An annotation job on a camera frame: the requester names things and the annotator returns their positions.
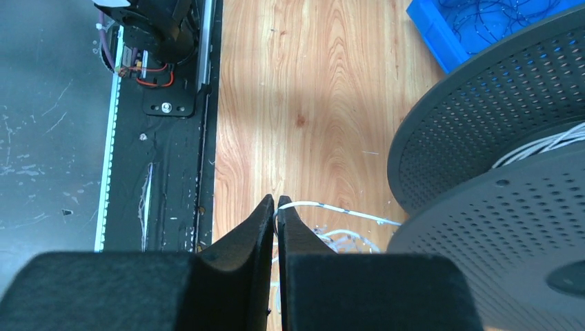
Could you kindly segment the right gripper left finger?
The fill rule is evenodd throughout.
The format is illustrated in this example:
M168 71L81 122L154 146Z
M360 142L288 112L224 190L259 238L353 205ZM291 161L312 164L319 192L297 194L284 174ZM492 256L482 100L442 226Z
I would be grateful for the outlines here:
M193 252L49 252L1 300L2 330L265 330L274 200Z

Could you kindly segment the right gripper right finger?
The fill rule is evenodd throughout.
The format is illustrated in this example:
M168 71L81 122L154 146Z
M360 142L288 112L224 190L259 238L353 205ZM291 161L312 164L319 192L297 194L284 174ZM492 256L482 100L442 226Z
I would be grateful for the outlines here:
M463 273L433 254L338 253L283 195L276 210L284 330L482 330Z

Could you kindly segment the black cable spool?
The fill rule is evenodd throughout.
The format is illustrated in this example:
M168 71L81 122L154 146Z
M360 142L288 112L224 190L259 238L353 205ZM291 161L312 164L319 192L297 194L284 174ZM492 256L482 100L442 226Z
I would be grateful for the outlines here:
M584 329L584 142L513 150L584 123L584 6L485 49L408 113L388 182L408 213L392 253L466 275L485 325Z

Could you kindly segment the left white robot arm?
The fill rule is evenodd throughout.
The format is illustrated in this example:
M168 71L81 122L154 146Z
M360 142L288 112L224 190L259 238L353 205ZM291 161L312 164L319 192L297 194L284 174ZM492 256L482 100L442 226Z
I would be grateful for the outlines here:
M199 45L196 1L95 1L95 7L124 27L124 42L161 63L188 61Z

